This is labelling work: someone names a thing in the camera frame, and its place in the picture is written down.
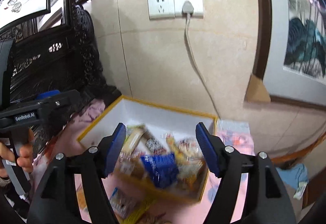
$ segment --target blue plastic part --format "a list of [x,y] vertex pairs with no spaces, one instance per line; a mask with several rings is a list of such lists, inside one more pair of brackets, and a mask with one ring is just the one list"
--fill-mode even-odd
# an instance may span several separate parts
[[106,165],[104,171],[105,177],[108,177],[115,168],[115,164],[120,155],[124,140],[126,139],[126,126],[122,123],[119,123],[111,137],[112,144],[108,149],[108,153],[106,155]]
[[218,167],[218,156],[214,150],[213,145],[209,138],[212,137],[208,130],[206,129],[205,125],[200,122],[196,126],[196,139],[202,150],[203,156],[206,160],[208,165],[208,169],[218,177],[220,169]]
[[60,94],[60,91],[59,91],[59,90],[48,91],[48,92],[45,92],[45,93],[39,94],[39,95],[35,98],[35,100],[41,100],[41,99],[48,98],[48,97],[50,97],[50,96],[54,96],[54,95],[57,95],[57,94]]

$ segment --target metal screw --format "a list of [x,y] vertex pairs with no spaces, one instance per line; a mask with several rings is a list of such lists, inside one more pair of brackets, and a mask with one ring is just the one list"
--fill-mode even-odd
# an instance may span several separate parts
[[225,151],[228,153],[232,153],[232,152],[234,152],[234,148],[232,146],[226,146]]
[[266,159],[267,158],[267,153],[262,151],[262,152],[259,153],[259,157],[262,158],[262,159]]
[[58,153],[58,154],[55,156],[55,158],[56,158],[57,160],[61,160],[63,157],[64,157],[63,153]]
[[89,153],[96,153],[98,151],[98,148],[97,147],[90,147],[89,149],[88,149],[88,152]]

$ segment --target blue cloth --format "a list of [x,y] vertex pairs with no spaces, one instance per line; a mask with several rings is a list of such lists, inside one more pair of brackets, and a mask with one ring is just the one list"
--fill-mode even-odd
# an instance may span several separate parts
[[308,169],[303,163],[299,163],[289,170],[282,170],[280,168],[276,168],[276,170],[282,181],[294,189],[298,189],[299,182],[309,182]]

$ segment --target white box with yellow edge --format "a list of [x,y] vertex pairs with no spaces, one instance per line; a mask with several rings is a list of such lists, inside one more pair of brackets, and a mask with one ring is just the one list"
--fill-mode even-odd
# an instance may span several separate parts
[[[78,137],[78,141],[85,148],[97,146],[102,138],[112,135],[120,122],[126,126],[145,124],[151,134],[169,150],[161,135],[173,133],[176,140],[195,137],[196,125],[199,122],[203,122],[208,131],[214,135],[216,121],[217,117],[211,114],[167,107],[120,96]],[[196,203],[202,199],[208,177],[208,167],[205,165],[204,172],[201,174],[201,179],[199,179],[199,188],[191,196],[185,195],[183,192],[172,193],[166,189],[158,189],[152,182],[146,179],[138,180],[116,170],[114,173],[158,199],[163,198],[185,203]]]

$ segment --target wall socket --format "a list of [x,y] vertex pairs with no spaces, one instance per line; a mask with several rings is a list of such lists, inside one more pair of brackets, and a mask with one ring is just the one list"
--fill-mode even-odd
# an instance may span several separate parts
[[204,17],[203,0],[174,0],[175,17],[184,16],[184,14],[182,13],[182,7],[185,1],[190,1],[192,6],[194,7],[194,13],[192,16]]
[[174,18],[174,0],[147,0],[149,19]]

